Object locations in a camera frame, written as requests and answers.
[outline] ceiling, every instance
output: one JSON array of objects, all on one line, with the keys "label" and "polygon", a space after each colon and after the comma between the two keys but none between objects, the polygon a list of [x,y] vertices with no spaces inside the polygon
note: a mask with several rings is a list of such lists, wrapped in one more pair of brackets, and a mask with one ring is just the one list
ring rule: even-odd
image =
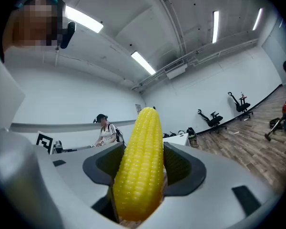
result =
[{"label": "ceiling", "polygon": [[[267,0],[64,0],[101,22],[100,33],[77,24],[57,64],[87,72],[128,88],[149,76],[132,57],[138,51],[156,70],[211,44],[213,11],[220,11],[216,49],[258,38],[266,20]],[[265,8],[256,31],[252,27],[259,8]],[[55,65],[54,48],[46,52],[13,50]]]}]

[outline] backpack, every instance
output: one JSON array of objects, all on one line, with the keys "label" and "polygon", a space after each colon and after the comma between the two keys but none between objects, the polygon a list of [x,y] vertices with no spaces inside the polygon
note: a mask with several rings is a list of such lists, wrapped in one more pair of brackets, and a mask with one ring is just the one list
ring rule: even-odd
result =
[{"label": "backpack", "polygon": [[191,127],[189,127],[186,132],[189,134],[189,136],[196,136],[195,131]]},{"label": "backpack", "polygon": [[123,133],[122,133],[118,128],[115,128],[115,131],[116,131],[116,141],[117,141],[118,143],[125,143],[125,142],[124,142]]}]

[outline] wooden floor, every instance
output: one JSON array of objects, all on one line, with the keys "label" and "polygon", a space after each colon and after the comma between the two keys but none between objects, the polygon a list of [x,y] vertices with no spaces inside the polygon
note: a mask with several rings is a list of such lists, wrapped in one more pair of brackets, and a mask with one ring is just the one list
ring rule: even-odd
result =
[{"label": "wooden floor", "polygon": [[251,119],[235,119],[227,124],[227,130],[222,129],[219,134],[206,132],[198,135],[198,149],[233,159],[270,184],[276,192],[284,191],[286,132],[277,130],[271,134],[271,142],[265,139],[264,134],[270,130],[271,119],[282,117],[285,100],[285,87],[280,87],[253,109]]}]

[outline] office chair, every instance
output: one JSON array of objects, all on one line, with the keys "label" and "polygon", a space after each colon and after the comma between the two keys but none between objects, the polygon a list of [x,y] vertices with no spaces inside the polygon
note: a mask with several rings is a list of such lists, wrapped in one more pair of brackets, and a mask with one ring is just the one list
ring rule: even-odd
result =
[{"label": "office chair", "polygon": [[226,126],[218,126],[219,122],[223,119],[222,116],[218,116],[219,113],[215,114],[215,112],[211,113],[211,116],[213,117],[212,120],[210,120],[208,117],[206,117],[203,113],[201,113],[201,110],[198,109],[198,114],[201,115],[204,120],[208,123],[209,127],[212,127],[214,129],[214,131],[217,130],[217,133],[219,133],[219,128],[225,128],[227,129]]},{"label": "office chair", "polygon": [[250,106],[250,104],[249,103],[245,103],[245,98],[247,98],[247,97],[244,97],[244,98],[240,98],[239,100],[240,100],[240,103],[241,103],[241,105],[239,104],[239,102],[234,98],[234,96],[232,95],[232,92],[228,92],[228,95],[229,96],[231,96],[231,97],[233,97],[233,99],[234,99],[234,102],[235,102],[235,105],[236,105],[236,110],[238,111],[238,112],[243,112],[240,116],[239,116],[239,120],[242,120],[242,118],[245,116],[245,115],[247,115],[248,117],[249,117],[249,119],[251,118],[251,116],[250,116],[250,114],[252,114],[253,115],[253,112],[252,111],[250,111],[250,112],[248,112],[247,111],[247,108]]}]

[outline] corn cob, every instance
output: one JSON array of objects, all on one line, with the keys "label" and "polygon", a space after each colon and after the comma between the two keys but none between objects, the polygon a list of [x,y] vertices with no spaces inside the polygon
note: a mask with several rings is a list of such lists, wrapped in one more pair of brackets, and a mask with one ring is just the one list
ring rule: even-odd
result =
[{"label": "corn cob", "polygon": [[159,206],[163,185],[163,143],[159,115],[144,108],[115,177],[113,194],[118,215],[145,220]]}]

